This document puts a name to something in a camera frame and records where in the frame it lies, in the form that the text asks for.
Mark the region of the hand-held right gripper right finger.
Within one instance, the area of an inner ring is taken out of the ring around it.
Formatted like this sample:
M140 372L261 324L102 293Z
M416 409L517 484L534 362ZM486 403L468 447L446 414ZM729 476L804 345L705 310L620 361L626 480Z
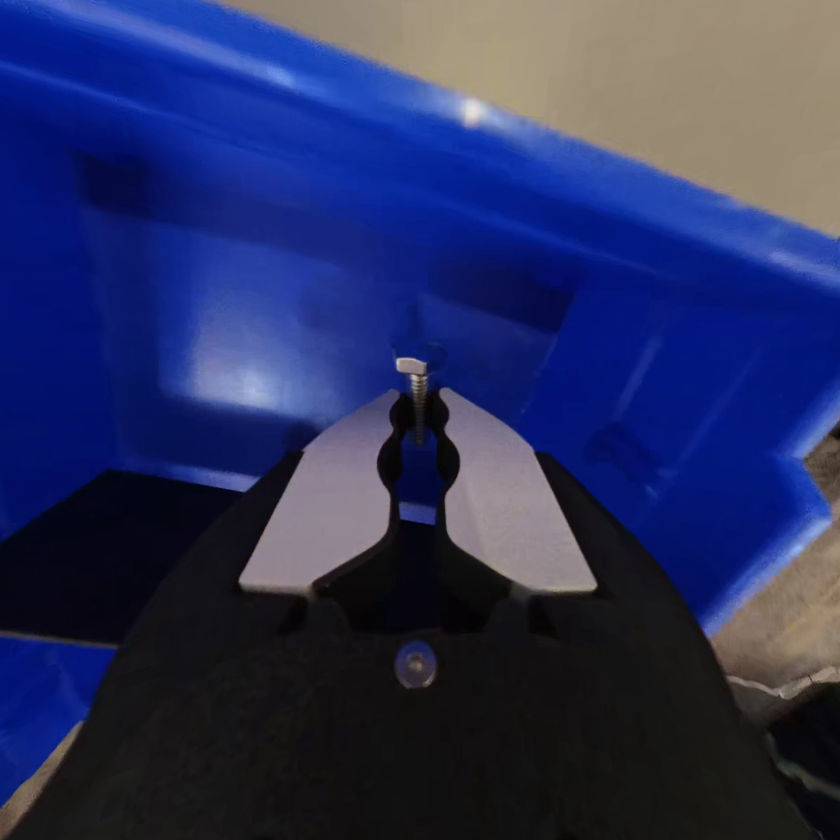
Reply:
M449 387L434 396L438 574L469 605L589 595L595 575L531 445Z

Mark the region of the blue bin with black divider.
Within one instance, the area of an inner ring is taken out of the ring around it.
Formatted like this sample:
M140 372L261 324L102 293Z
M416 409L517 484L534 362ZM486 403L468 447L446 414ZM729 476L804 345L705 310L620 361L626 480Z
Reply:
M443 587L442 387L594 593ZM242 591L390 389L393 536ZM71 736L7 838L808 838L705 630L837 416L836 238L235 9L2 2L2 799Z

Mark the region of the steel hex bolt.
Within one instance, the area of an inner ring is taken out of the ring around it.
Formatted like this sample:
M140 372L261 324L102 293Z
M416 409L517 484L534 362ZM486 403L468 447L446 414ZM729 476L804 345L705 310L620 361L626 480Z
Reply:
M413 442L418 448L426 442L429 418L429 382L433 363L428 358L397 355L394 359L398 374L406 378L413 407Z

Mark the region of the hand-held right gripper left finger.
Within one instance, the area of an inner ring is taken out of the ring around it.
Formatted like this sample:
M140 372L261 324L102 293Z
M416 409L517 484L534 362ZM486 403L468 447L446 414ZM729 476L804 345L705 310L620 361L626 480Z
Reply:
M385 391L303 449L238 577L242 591L314 595L384 548L399 515L394 479L380 461L389 444L401 454L392 411L402 397Z

